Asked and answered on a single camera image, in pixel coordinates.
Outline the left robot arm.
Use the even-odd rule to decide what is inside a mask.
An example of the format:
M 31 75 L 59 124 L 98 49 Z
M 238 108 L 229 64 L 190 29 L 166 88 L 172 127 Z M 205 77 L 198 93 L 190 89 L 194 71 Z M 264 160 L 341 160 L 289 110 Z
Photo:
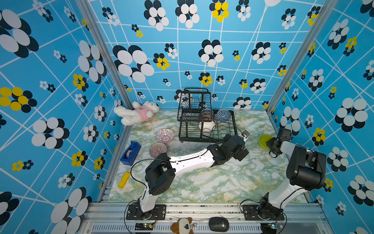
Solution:
M 200 168 L 219 166 L 231 158 L 242 161 L 248 155 L 245 142 L 249 136 L 248 131 L 234 136 L 226 134 L 223 140 L 185 156 L 168 157 L 166 153 L 160 154 L 145 169 L 147 185 L 139 200 L 141 211 L 146 213 L 153 210 L 158 196 L 169 189 L 176 176 Z

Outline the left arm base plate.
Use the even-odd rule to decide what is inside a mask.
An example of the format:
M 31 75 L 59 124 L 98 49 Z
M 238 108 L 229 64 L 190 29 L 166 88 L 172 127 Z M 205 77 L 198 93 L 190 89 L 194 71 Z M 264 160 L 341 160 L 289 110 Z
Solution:
M 125 212 L 126 220 L 165 220 L 166 205 L 155 205 L 155 207 L 148 212 L 142 212 L 138 203 L 129 205 Z

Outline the plain white bowl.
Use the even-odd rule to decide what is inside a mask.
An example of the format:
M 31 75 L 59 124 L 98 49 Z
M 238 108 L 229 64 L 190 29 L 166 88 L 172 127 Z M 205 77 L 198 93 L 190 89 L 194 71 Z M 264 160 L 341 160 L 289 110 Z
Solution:
M 214 121 L 200 121 L 198 124 L 199 129 L 202 132 L 211 132 L 215 128 L 216 124 Z

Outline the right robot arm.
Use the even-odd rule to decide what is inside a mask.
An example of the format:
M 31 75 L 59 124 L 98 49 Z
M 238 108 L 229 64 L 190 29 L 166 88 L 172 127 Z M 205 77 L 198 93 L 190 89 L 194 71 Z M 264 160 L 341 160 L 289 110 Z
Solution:
M 283 154 L 290 157 L 286 179 L 277 189 L 266 193 L 257 208 L 259 217 L 269 220 L 279 218 L 286 205 L 298 195 L 324 185 L 327 156 L 292 143 L 291 130 L 285 128 L 266 145 L 276 156 Z

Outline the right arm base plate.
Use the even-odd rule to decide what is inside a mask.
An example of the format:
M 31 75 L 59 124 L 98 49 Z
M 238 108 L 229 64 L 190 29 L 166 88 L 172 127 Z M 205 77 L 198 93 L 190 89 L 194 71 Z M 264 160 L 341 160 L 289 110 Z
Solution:
M 266 205 L 264 207 L 259 205 L 243 205 L 243 212 L 245 220 L 256 221 L 285 221 L 282 209 Z

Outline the blue triangle pattern bowl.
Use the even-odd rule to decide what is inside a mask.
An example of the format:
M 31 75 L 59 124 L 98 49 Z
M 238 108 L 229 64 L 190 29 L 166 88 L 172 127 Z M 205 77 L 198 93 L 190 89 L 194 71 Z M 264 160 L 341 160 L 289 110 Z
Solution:
M 219 122 L 229 122 L 232 115 L 229 110 L 221 109 L 215 114 L 215 119 Z

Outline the brown white patterned bowl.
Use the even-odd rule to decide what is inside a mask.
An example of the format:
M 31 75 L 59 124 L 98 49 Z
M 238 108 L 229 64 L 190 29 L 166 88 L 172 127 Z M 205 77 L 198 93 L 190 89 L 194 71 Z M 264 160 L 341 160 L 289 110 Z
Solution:
M 200 121 L 213 121 L 215 113 L 213 110 L 205 109 L 200 112 Z

